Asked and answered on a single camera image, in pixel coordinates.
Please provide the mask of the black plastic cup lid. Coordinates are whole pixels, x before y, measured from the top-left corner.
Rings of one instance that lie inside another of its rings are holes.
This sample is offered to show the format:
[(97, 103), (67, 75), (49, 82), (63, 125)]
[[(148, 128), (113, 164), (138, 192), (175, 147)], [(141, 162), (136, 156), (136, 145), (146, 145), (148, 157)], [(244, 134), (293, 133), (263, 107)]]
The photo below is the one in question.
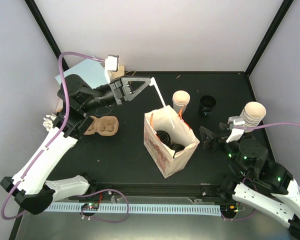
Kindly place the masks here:
[(170, 146), (172, 144), (172, 139), (166, 131), (159, 130), (159, 131), (156, 132), (156, 136), (166, 146)]

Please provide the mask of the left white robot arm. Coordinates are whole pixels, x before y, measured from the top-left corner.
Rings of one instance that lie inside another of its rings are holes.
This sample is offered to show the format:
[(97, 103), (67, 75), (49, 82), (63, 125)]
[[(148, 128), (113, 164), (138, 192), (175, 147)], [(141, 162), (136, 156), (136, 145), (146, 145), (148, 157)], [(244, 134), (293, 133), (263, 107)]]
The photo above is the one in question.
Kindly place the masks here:
[(83, 136), (99, 133), (114, 135), (119, 127), (112, 116), (97, 118), (91, 112), (99, 108), (132, 101), (146, 87), (151, 86), (151, 77), (120, 76), (112, 78), (119, 69), (119, 57), (109, 55), (104, 61), (106, 84), (90, 87), (79, 75), (61, 74), (57, 93), (63, 101), (63, 109), (48, 115), (43, 122), (47, 136), (27, 164), (15, 175), (4, 177), (0, 185), (9, 197), (24, 210), (37, 215), (53, 202), (72, 196), (93, 199), (98, 192), (87, 175), (51, 181), (48, 176), (66, 154)]

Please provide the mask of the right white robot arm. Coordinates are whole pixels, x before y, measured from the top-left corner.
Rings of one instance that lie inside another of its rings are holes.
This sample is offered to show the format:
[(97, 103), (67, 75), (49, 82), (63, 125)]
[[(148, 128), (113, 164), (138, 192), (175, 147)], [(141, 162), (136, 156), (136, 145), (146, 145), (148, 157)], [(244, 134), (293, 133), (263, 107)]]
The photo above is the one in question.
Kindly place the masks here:
[(286, 227), (292, 237), (300, 240), (300, 187), (293, 175), (280, 163), (268, 160), (268, 149), (247, 129), (242, 118), (233, 116), (221, 123), (225, 132), (215, 133), (199, 127), (204, 150), (225, 153), (232, 176), (226, 176), (217, 189), (224, 202), (248, 205)]

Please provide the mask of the white plastic stirrer stick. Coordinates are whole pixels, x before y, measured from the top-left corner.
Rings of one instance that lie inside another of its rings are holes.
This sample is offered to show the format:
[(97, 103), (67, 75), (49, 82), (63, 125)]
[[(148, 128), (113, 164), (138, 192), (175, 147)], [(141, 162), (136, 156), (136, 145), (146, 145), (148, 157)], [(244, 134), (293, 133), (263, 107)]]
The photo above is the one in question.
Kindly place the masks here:
[(155, 88), (155, 90), (156, 90), (156, 92), (157, 92), (157, 94), (158, 94), (158, 96), (159, 96), (159, 99), (160, 99), (160, 101), (161, 101), (161, 103), (162, 103), (162, 106), (165, 108), (165, 107), (166, 107), (165, 101), (164, 101), (164, 99), (163, 99), (163, 96), (162, 96), (162, 94), (161, 94), (161, 92), (160, 92), (160, 89), (159, 89), (159, 87), (158, 87), (158, 85), (157, 85), (157, 82), (156, 82), (156, 80), (155, 80), (154, 77), (152, 77), (152, 78), (150, 79), (150, 84), (149, 84), (149, 85), (150, 85), (150, 86), (154, 86), (154, 88)]

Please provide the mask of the cream bear paper bag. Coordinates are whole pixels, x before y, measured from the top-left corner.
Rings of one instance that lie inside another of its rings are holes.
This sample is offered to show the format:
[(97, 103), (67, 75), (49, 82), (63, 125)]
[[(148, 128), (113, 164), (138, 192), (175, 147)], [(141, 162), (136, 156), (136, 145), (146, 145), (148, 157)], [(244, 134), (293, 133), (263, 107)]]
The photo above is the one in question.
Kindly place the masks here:
[(200, 141), (169, 105), (144, 114), (143, 143), (164, 178), (187, 165)]

